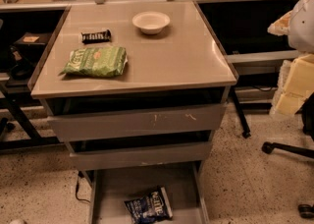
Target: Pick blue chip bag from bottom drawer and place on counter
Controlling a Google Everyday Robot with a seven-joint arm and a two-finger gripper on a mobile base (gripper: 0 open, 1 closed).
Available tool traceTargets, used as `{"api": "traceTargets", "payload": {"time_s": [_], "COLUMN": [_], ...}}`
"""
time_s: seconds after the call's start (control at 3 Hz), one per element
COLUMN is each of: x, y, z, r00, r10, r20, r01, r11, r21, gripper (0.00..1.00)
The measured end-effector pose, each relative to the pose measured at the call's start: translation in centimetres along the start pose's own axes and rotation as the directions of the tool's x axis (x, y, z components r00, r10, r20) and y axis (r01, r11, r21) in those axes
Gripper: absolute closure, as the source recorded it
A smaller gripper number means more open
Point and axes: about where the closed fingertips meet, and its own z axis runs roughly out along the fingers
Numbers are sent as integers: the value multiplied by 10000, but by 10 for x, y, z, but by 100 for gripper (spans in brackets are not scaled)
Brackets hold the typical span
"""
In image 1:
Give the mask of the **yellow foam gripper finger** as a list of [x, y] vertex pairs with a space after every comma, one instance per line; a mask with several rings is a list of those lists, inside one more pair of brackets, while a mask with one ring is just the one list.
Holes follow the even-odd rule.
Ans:
[[314, 55], [285, 60], [280, 68], [271, 116], [293, 116], [314, 92]]

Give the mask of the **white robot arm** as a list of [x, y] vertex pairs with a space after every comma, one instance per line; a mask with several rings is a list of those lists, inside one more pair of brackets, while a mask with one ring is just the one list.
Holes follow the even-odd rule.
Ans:
[[270, 112], [277, 118], [291, 117], [314, 93], [314, 0], [299, 0], [269, 25], [268, 33], [286, 35], [288, 45], [300, 52], [281, 66]]

